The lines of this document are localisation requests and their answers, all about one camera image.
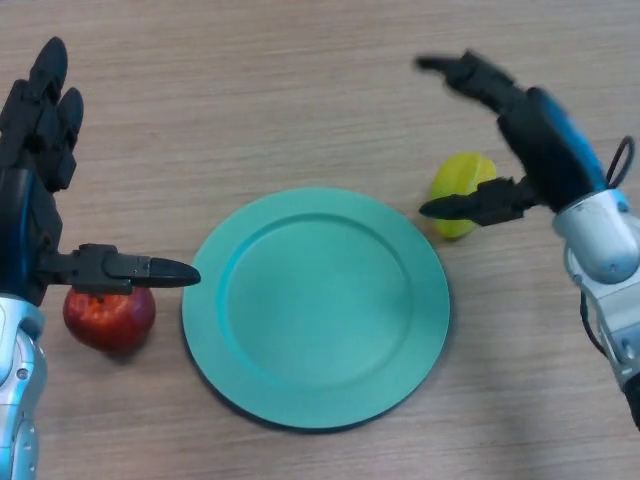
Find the teal plate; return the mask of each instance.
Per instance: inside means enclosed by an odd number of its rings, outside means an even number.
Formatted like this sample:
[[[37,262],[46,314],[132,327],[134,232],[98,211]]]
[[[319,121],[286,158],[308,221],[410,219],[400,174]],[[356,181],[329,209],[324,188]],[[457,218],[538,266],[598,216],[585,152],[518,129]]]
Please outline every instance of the teal plate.
[[[295,429],[375,418],[438,359],[447,281],[411,222],[364,195],[304,188],[234,213],[195,256],[187,346],[240,411]]]

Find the wooden table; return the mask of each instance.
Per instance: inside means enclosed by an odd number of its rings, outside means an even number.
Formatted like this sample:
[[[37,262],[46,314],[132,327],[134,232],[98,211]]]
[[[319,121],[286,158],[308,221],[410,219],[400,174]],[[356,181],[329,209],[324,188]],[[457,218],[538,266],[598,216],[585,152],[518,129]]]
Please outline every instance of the wooden table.
[[[438,248],[454,298],[440,367],[405,404],[328,436],[269,431],[216,401],[180,338],[179,291],[153,337],[116,364],[75,342],[64,288],[43,305],[45,480],[633,478],[640,433],[588,343],[551,216],[445,244],[416,215],[460,150],[517,162],[485,110],[416,74],[423,51],[473,47],[549,87],[608,163],[640,130],[635,0],[5,0],[3,95],[53,35],[85,99],[69,251],[84,242],[190,262],[247,202],[332,185],[406,213]],[[640,201],[637,169],[624,189]]]

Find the yellow fruit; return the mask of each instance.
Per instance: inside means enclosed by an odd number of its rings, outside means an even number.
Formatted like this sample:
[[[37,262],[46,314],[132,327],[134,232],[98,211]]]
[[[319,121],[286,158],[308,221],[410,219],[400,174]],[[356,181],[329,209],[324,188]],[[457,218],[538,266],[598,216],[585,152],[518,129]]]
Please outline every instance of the yellow fruit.
[[[496,178],[496,166],[487,157],[475,152],[460,152],[449,157],[436,173],[429,200],[447,195],[468,195],[478,188],[478,183]],[[445,238],[455,239],[475,228],[470,220],[435,220],[437,232]]]

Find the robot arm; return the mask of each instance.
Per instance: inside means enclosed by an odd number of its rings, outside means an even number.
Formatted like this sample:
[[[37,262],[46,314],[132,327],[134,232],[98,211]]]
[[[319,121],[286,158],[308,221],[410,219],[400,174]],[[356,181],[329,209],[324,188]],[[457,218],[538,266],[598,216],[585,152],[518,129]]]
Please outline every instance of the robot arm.
[[[54,194],[75,172],[82,124],[80,92],[61,97],[64,43],[51,39],[28,80],[17,80],[0,113],[0,478],[35,479],[34,424],[47,364],[39,306],[49,285],[94,294],[130,294],[135,286],[196,284],[197,270],[173,260],[123,255],[113,245],[58,252],[62,220]]]
[[[609,359],[640,428],[640,220],[617,189],[626,168],[611,182],[613,172],[605,176],[586,138],[548,92],[519,88],[508,73],[474,52],[461,58],[423,56],[416,66],[443,74],[454,92],[497,114],[498,128],[526,174],[519,183],[498,178],[471,195],[433,200],[420,212],[485,226],[521,218],[535,205],[547,206],[555,214],[554,231],[565,242],[567,273],[583,300],[595,305],[602,345],[592,341]],[[629,137],[616,156],[625,146],[630,160]],[[581,314],[591,336],[586,302]]]

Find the apple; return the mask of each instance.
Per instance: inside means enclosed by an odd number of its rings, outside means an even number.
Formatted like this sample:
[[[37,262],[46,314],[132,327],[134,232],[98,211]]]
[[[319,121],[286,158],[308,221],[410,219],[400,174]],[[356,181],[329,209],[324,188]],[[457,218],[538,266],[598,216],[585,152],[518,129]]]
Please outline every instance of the apple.
[[[147,339],[156,304],[148,288],[135,287],[130,295],[91,295],[71,288],[62,316],[80,343],[104,353],[127,355]]]

